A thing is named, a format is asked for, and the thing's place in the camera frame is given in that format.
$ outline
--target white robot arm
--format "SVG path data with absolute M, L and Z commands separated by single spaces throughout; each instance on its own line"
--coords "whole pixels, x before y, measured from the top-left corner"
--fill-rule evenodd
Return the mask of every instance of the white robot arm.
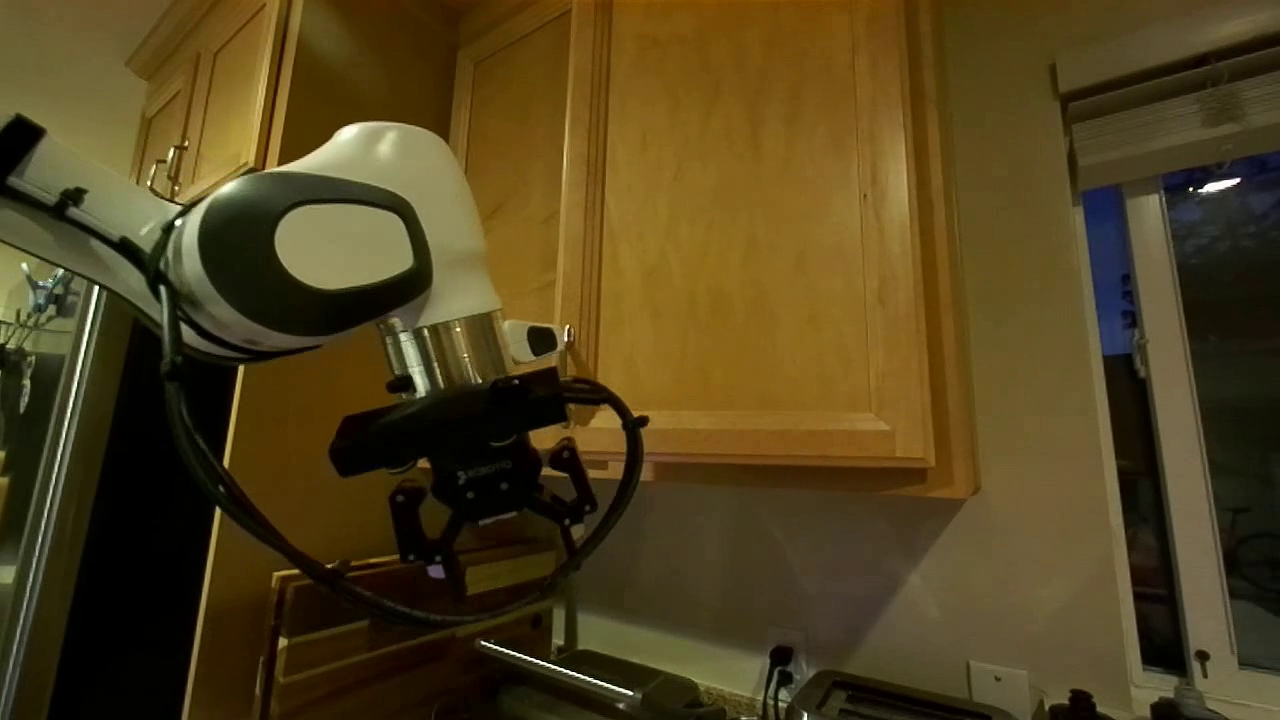
M 389 389 L 400 405 L 349 418 L 329 457 L 341 475 L 433 464 L 428 488 L 391 498 L 403 559 L 448 570 L 451 539 L 470 525 L 537 512 L 561 528 L 563 573 L 573 573 L 635 488 L 645 418 L 634 418 L 606 386 L 513 371 L 510 349 L 525 356 L 550 336 L 500 336 L 500 302 L 484 270 L 470 182 L 448 144 L 426 127 L 349 126 L 314 156 L 230 182 L 181 208 L 130 177 L 81 163 L 41 126 L 0 109 L 0 243 L 123 296 L 166 334 L 167 360 L 195 354 L 253 365 L 382 324 Z M 192 471 L 231 519 L 314 582 L 365 610 L 383 610 L 299 556 L 192 442 L 181 394 L 167 395 Z M 628 437 L 626 486 L 579 543 L 573 528 L 598 512 L 598 501 L 573 442 L 550 457 L 530 446 L 532 429 L 569 420 L 563 405 L 609 405 Z M 550 470 L 573 480 L 573 498 L 546 488 Z M 451 512 L 440 537 L 416 519 L 428 498 Z

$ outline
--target stainless steel refrigerator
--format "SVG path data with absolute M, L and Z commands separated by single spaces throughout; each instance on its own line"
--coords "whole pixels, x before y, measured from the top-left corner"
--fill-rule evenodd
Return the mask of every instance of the stainless steel refrigerator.
M 0 303 L 0 716 L 178 716 L 212 507 L 167 446 L 159 339 L 84 280 L 44 324 L 28 303 Z M 218 448 L 230 405 L 231 368 L 195 365 Z

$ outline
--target wooden cabinet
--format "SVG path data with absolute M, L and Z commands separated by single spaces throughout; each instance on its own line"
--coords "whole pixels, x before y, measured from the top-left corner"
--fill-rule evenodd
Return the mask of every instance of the wooden cabinet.
M 203 195 L 266 163 L 280 0 L 187 6 L 181 49 L 144 49 L 137 71 L 154 80 L 137 174 L 178 200 Z
M 654 475 L 966 498 L 924 6 L 484 10 L 458 149 L 505 308 L 579 327 L 654 418 Z M 606 426 L 598 457 L 621 442 Z
M 440 594 L 411 566 L 365 566 L 349 582 L 391 601 Z M 461 633 L 403 633 L 369 626 L 295 573 L 280 573 L 271 583 L 276 613 L 261 720 L 491 716 L 484 699 L 491 699 L 505 672 L 491 672 L 478 639 L 532 655 L 551 654 L 551 610 Z
M 505 317 L 585 324 L 600 249 L 600 6 L 539 0 L 465 31 L 451 149 L 488 233 Z
M 195 84 L 167 84 L 192 64 Z M 200 195 L 246 163 L 295 160 L 352 122 L 443 133 L 458 14 L 448 0 L 178 0 L 133 70 L 154 80 L 140 168 L 184 127 L 181 195 Z M 391 480 L 336 480 L 329 470 L 336 426 L 389 402 L 378 334 L 239 368 L 225 464 L 299 550 L 323 559 L 389 556 Z M 184 716 L 253 716 L 280 570 L 276 553 L 218 518 Z

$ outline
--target window blind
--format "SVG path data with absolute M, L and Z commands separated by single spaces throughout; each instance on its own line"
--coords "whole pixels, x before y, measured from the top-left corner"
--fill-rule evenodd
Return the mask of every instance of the window blind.
M 1280 6 L 1220 0 L 1064 51 L 1053 70 L 1076 188 L 1280 149 Z

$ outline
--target window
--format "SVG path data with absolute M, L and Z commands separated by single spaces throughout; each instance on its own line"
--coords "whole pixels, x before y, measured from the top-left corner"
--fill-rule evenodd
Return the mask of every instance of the window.
M 1280 707 L 1280 156 L 1083 218 L 1139 655 Z
M 1139 659 L 1280 716 L 1280 6 L 1189 6 L 1053 71 Z

